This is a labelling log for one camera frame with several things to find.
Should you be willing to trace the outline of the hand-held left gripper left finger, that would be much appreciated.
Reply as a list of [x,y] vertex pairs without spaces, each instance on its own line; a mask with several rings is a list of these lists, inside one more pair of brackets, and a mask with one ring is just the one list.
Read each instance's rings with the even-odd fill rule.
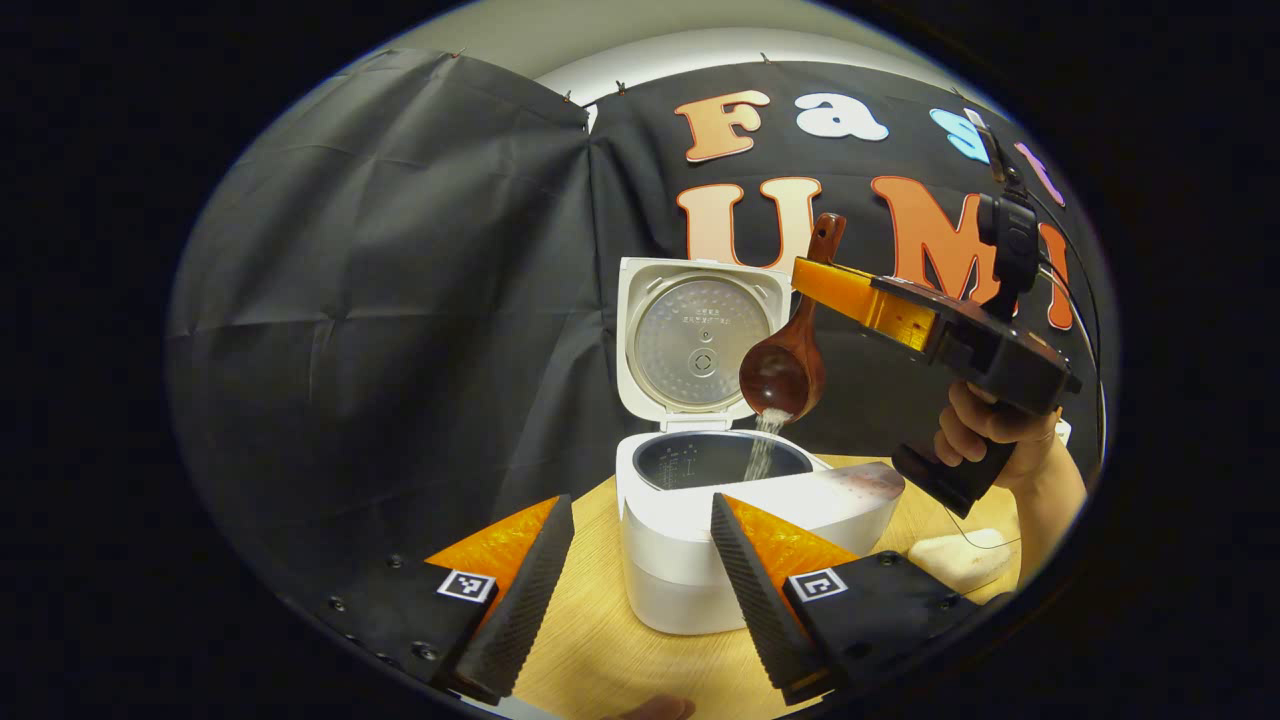
[[384,562],[320,594],[323,623],[376,661],[452,697],[511,696],[575,534],[552,496],[424,559]]

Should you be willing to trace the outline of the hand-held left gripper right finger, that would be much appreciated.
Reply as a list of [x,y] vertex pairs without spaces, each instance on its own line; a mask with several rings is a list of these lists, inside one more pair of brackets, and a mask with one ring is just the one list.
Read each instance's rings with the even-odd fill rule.
[[710,501],[710,537],[787,705],[865,698],[986,620],[983,605],[901,553],[856,557],[723,493]]

